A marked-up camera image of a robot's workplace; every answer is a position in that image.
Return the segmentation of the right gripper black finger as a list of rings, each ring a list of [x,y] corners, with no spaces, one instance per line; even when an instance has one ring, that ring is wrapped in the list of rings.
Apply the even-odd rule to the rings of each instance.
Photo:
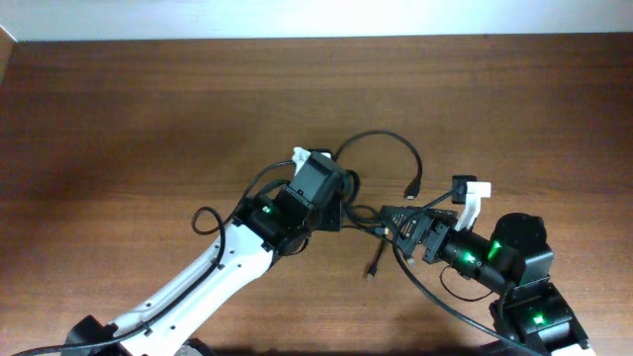
[[[424,234],[430,227],[430,218],[421,215],[409,218],[410,213],[384,213],[383,222],[394,233],[396,243],[403,255],[412,255],[416,247],[424,240]]]
[[[414,214],[457,218],[456,211],[428,208],[419,213],[418,210],[419,207],[413,206],[383,206],[379,211],[379,219],[384,223],[401,223],[404,219]]]

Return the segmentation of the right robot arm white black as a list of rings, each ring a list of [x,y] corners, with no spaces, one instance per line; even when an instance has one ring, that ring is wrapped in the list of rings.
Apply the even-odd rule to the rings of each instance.
[[[498,296],[483,345],[492,355],[591,355],[588,336],[550,280],[554,254],[543,220],[523,213],[502,216],[489,238],[457,225],[454,211],[385,206],[380,221],[392,232],[397,257],[424,249],[427,264],[442,262]]]

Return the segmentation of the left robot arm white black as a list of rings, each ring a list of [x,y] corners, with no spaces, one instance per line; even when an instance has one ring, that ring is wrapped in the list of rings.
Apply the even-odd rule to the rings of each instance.
[[[65,355],[174,355],[238,290],[292,255],[339,207],[346,171],[327,154],[296,148],[294,177],[238,204],[214,243],[143,303],[106,325],[86,317],[69,332]]]

